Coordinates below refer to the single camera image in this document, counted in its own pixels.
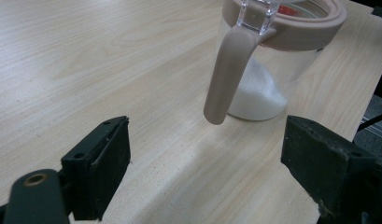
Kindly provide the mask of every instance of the light wood surface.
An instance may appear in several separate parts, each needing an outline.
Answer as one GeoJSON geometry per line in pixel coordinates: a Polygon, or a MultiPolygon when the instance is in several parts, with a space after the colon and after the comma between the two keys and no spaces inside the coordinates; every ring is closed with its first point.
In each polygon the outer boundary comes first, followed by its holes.
{"type": "Polygon", "coordinates": [[[382,72],[382,19],[343,3],[346,23],[286,114],[214,126],[202,111],[222,1],[0,1],[0,205],[17,178],[61,169],[127,115],[132,163],[103,223],[315,223],[279,162],[285,118],[352,139],[382,72]]]}

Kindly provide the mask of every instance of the beige lid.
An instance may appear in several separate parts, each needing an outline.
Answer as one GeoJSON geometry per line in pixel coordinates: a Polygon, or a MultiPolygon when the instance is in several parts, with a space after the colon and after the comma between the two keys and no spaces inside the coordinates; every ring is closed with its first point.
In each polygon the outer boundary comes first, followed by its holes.
{"type": "MultiPolygon", "coordinates": [[[[338,0],[309,2],[322,7],[327,15],[309,19],[277,13],[272,24],[276,34],[264,40],[262,45],[282,50],[312,50],[327,46],[345,21],[346,10],[338,0]]],[[[223,4],[222,17],[230,26],[236,25],[240,5],[241,0],[225,0],[223,4]]]]}

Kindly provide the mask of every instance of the wood grain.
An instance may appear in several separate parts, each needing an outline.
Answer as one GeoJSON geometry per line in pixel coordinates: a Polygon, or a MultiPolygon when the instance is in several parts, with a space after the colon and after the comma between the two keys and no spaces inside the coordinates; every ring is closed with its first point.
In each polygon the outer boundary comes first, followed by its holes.
{"type": "Polygon", "coordinates": [[[132,163],[103,223],[315,223],[280,164],[287,114],[352,139],[382,72],[382,19],[348,19],[264,122],[203,117],[222,1],[0,1],[0,204],[100,122],[130,117],[132,163]]]}

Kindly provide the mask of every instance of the transparent container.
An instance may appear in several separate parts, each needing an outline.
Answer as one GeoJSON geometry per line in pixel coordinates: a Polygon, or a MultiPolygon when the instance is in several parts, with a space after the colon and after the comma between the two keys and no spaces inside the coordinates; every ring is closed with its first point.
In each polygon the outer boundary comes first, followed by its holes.
{"type": "Polygon", "coordinates": [[[298,77],[331,42],[345,17],[346,11],[335,0],[281,5],[226,0],[206,118],[220,124],[226,113],[250,120],[280,114],[298,77]]]}

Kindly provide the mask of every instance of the gray floor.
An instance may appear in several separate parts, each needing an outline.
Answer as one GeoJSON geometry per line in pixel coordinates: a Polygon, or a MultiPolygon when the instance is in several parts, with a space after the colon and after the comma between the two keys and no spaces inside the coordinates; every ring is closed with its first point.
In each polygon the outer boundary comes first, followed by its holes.
{"type": "MultiPolygon", "coordinates": [[[[382,114],[382,98],[373,96],[365,112],[364,119],[371,119],[382,114]]],[[[377,156],[377,163],[382,165],[382,121],[358,132],[354,143],[377,156]]]]}

